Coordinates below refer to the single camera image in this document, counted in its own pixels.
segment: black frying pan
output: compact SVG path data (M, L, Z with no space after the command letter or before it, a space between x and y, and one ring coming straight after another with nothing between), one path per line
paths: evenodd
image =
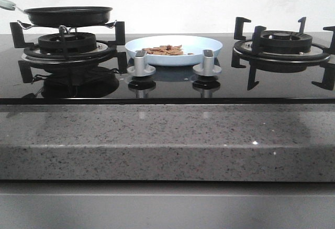
M103 25L109 21L111 7L76 6L44 7L21 10L15 3L0 0L0 8L15 10L28 15L31 23L42 27L83 27Z

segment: granite countertop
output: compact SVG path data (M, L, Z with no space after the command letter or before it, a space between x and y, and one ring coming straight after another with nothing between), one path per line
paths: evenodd
M334 104L0 106L0 179L335 181Z

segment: glass cooktop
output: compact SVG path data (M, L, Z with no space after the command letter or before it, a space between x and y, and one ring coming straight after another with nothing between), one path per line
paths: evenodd
M134 78L127 73L133 60L124 46L118 46L117 57L72 69L69 87L62 72L27 67L21 58L23 49L12 47L10 37L2 35L0 104L335 103L333 55L313 66L259 66L243 58L234 61L237 41L232 34L201 36L223 43L215 60L222 72L215 77L198 76L193 66L155 66L153 75ZM140 37L145 36L126 36L126 41ZM97 39L108 40L108 35ZM314 42L327 46L329 35L319 34Z

